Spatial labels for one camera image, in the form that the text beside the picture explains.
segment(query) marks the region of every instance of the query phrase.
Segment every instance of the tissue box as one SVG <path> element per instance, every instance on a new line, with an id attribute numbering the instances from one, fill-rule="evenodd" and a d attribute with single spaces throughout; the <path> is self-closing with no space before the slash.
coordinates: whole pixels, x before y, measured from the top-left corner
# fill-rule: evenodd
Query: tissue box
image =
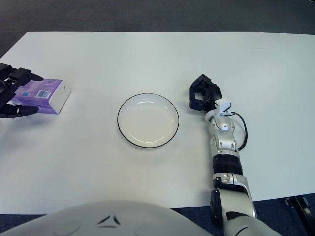
<path id="1" fill-rule="evenodd" d="M 37 106 L 39 113 L 59 114 L 71 91 L 63 80 L 31 80 L 20 86 L 11 100 L 14 105 Z"/>

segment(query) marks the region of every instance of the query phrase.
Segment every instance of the black cable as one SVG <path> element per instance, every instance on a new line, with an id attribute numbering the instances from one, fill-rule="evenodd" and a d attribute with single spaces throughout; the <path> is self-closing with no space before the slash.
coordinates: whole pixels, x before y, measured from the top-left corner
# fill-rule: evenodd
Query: black cable
<path id="1" fill-rule="evenodd" d="M 244 141 L 243 141 L 242 145 L 238 148 L 238 150 L 240 151 L 246 146 L 246 143 L 247 143 L 247 138 L 248 138 L 247 127 L 246 127 L 246 124 L 245 124 L 245 121 L 244 121 L 243 117 L 240 114 L 238 114 L 237 112 L 231 112 L 231 113 L 232 113 L 231 115 L 226 115 L 226 116 L 230 117 L 230 116 L 233 116 L 233 115 L 238 115 L 241 118 L 241 120 L 243 122 L 243 125 L 244 125 L 244 129 L 245 129 Z"/>

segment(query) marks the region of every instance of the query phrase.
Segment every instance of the table surface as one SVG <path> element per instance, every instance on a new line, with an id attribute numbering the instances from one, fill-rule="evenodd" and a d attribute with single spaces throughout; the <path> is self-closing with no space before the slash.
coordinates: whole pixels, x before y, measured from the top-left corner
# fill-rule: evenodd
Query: table surface
<path id="1" fill-rule="evenodd" d="M 72 93 L 59 115 L 0 120 L 0 213 L 108 199 L 208 205 L 207 124 L 188 106 L 202 73 L 246 121 L 240 156 L 253 199 L 315 192 L 314 61 L 314 35 L 29 32 L 0 62 L 63 79 Z M 169 99 L 180 117 L 175 137 L 155 149 L 133 146 L 117 127 L 123 102 L 144 92 Z"/>

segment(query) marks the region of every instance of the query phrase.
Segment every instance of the white plate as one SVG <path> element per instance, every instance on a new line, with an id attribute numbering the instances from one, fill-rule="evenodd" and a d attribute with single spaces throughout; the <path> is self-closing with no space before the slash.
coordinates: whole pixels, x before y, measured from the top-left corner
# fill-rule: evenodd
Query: white plate
<path id="1" fill-rule="evenodd" d="M 157 94 L 143 93 L 124 102 L 117 122 L 129 142 L 142 148 L 156 148 L 174 137 L 179 117 L 169 100 Z"/>

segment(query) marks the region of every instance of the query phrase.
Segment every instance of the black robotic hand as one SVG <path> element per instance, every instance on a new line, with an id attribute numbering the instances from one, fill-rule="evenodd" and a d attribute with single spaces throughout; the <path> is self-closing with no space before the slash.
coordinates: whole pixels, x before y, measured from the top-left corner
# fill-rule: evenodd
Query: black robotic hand
<path id="1" fill-rule="evenodd" d="M 24 68 L 12 68 L 0 63 L 0 118 L 16 118 L 38 112 L 36 106 L 7 104 L 14 96 L 19 86 L 26 85 L 30 80 L 43 80 L 42 77 Z"/>

